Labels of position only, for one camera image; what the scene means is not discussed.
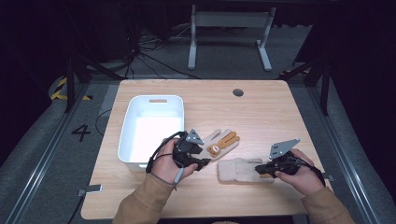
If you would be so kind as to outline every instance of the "sweater sleeve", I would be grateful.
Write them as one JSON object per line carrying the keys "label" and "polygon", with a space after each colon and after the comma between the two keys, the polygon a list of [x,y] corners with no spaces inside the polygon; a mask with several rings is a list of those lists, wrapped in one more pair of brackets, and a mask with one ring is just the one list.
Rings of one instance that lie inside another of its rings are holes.
{"label": "sweater sleeve", "polygon": [[147,175],[143,183],[120,203],[113,219],[121,223],[157,223],[173,188],[153,175]]}
{"label": "sweater sleeve", "polygon": [[318,190],[302,198],[302,201],[313,223],[355,223],[329,188]]}

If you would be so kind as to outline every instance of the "wooden table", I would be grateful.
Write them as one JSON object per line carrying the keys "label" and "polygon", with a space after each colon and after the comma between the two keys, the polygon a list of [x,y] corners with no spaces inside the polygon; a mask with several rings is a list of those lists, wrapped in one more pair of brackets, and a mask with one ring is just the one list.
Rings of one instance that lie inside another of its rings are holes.
{"label": "wooden table", "polygon": [[[235,96],[235,89],[242,90],[244,95]],[[103,191],[87,194],[81,211],[86,219],[113,218],[120,201],[145,178],[144,172],[131,172],[118,158],[120,132],[128,104],[136,95],[144,94],[180,96],[184,102],[186,131],[194,128],[201,137],[218,128],[236,131],[241,137],[240,144],[222,160],[261,158],[268,161],[273,143],[300,138],[296,147],[324,172],[284,81],[125,80],[120,84],[90,183],[101,184]],[[162,217],[305,214],[302,197],[278,178],[273,184],[221,184],[217,163],[212,162],[177,186]]]}

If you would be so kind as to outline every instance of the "hand-held gripper device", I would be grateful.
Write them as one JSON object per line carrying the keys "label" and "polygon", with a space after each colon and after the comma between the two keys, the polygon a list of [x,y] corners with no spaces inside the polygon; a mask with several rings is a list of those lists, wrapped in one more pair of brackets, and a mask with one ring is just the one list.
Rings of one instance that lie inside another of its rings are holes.
{"label": "hand-held gripper device", "polygon": [[317,175],[323,186],[326,186],[323,175],[317,167],[310,165],[304,160],[295,158],[290,152],[291,148],[297,145],[299,142],[300,139],[297,138],[286,142],[273,144],[271,146],[269,157],[271,161],[267,162],[266,164],[256,166],[255,170],[257,173],[260,175],[269,174],[273,178],[276,178],[275,171],[280,171],[288,175],[295,175],[303,165],[311,169],[311,171]]}
{"label": "hand-held gripper device", "polygon": [[151,169],[155,160],[161,157],[159,156],[155,158],[158,151],[160,151],[160,149],[163,148],[163,146],[165,146],[171,139],[173,139],[177,135],[179,135],[180,138],[177,140],[173,152],[169,154],[162,154],[161,156],[172,155],[176,165],[179,168],[184,168],[191,164],[197,163],[198,167],[195,169],[196,171],[200,171],[204,166],[209,164],[209,162],[211,161],[210,159],[200,160],[191,156],[191,154],[200,154],[202,152],[202,149],[198,145],[204,144],[204,141],[200,138],[198,133],[194,129],[191,129],[190,133],[187,132],[174,133],[161,143],[161,145],[155,150],[155,152],[149,158],[148,166],[146,167],[147,174],[151,173]]}

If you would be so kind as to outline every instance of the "bin handle cutout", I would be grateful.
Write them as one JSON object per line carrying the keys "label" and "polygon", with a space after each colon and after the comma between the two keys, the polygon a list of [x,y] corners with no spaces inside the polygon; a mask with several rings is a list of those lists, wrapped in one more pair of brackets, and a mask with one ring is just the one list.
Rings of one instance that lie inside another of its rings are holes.
{"label": "bin handle cutout", "polygon": [[168,100],[166,99],[150,99],[150,103],[158,104],[158,103],[168,103]]}

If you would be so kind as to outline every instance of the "white plastic bin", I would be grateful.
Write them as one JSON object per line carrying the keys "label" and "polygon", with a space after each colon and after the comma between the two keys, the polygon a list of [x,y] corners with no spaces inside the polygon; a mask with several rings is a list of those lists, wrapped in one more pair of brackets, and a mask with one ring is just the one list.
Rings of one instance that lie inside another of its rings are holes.
{"label": "white plastic bin", "polygon": [[145,171],[164,138],[184,131],[183,100],[176,95],[139,95],[128,105],[119,158],[131,171]]}

